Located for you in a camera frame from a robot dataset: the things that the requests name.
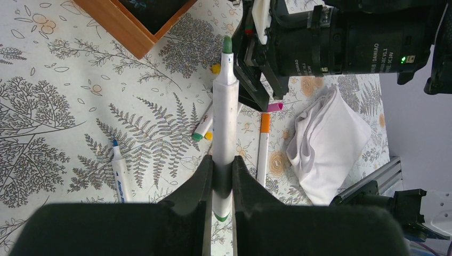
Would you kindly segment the white marker pen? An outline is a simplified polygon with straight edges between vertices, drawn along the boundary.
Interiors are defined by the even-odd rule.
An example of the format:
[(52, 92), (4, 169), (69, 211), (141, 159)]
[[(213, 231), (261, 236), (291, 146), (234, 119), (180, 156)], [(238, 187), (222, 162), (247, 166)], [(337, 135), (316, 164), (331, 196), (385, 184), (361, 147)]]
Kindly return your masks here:
[(260, 133), (256, 179), (263, 187), (265, 187), (267, 176), (268, 146), (269, 133)]
[(213, 140), (213, 133), (208, 131), (206, 132), (206, 134), (204, 135), (204, 138), (208, 141), (212, 141)]
[(237, 135), (239, 81), (234, 75), (232, 39), (225, 36), (221, 70), (213, 81), (213, 202), (218, 221), (228, 218), (232, 204), (232, 162)]

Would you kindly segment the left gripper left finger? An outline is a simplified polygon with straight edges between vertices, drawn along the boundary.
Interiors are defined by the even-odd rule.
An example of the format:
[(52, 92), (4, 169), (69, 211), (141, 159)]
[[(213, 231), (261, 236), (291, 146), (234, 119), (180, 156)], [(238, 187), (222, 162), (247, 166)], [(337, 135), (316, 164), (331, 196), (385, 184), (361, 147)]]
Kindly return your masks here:
[(11, 255), (210, 255), (213, 160), (158, 203), (55, 203), (27, 221)]

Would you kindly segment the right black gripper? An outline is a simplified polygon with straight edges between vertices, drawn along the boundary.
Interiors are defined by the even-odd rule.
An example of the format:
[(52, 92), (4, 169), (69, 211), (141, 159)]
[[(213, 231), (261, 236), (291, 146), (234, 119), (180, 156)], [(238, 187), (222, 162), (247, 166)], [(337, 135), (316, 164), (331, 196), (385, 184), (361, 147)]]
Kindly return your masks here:
[(289, 13), (284, 1), (243, 1), (233, 37), (238, 100), (265, 112), (293, 76), (395, 73), (404, 85), (432, 58), (425, 93), (451, 93), (451, 1), (324, 1)]

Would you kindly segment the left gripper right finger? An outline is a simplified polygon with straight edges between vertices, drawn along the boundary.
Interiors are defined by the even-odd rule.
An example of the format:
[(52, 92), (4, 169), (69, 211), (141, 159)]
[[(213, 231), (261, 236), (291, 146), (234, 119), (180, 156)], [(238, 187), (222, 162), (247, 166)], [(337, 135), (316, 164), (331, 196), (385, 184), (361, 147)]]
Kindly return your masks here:
[(234, 255), (408, 255), (401, 228), (374, 206), (286, 205), (232, 162)]

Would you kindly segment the white marker green end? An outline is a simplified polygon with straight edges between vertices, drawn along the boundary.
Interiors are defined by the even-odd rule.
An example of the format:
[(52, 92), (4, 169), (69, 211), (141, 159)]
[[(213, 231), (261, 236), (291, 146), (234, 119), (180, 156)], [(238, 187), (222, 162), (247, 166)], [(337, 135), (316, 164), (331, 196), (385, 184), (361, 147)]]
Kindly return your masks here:
[[(241, 109), (243, 107), (242, 103), (238, 103), (237, 106), (237, 113), (236, 113), (236, 121), (237, 121), (237, 115), (238, 113), (240, 113)], [(230, 123), (230, 114), (227, 114), (227, 116), (220, 116), (221, 120), (224, 119), (225, 122), (228, 123), (226, 131), (230, 132), (230, 128), (231, 126), (229, 125)], [(205, 112), (204, 116), (200, 119), (198, 126), (196, 127), (195, 131), (192, 134), (192, 138), (196, 141), (196, 142), (200, 142), (202, 139), (204, 139), (204, 135), (206, 134), (206, 132), (210, 131), (212, 133), (214, 133), (214, 129), (213, 129), (213, 122), (214, 121), (214, 107), (213, 107), (213, 103), (211, 102), (211, 104), (209, 105), (208, 110)], [(234, 135), (234, 142), (236, 142), (237, 140), (237, 134), (236, 131), (232, 132), (232, 135)]]

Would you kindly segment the orange pen cap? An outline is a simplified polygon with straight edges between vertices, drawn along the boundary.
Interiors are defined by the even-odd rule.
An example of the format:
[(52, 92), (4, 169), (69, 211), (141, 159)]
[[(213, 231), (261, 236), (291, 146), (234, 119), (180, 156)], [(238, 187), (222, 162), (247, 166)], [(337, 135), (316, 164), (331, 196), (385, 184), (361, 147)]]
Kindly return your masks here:
[(269, 113), (263, 113), (261, 115), (261, 133), (269, 133), (271, 126), (271, 115)]

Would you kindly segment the yellow pen cap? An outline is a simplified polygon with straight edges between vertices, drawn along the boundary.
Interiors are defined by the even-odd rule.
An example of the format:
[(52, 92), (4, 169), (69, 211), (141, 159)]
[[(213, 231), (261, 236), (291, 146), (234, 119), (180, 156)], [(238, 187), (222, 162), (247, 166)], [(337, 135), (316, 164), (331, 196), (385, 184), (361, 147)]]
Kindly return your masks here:
[(214, 64), (214, 65), (212, 65), (211, 66), (211, 72), (214, 74), (214, 75), (218, 75), (220, 72), (221, 72), (221, 65), (218, 63), (218, 64)]

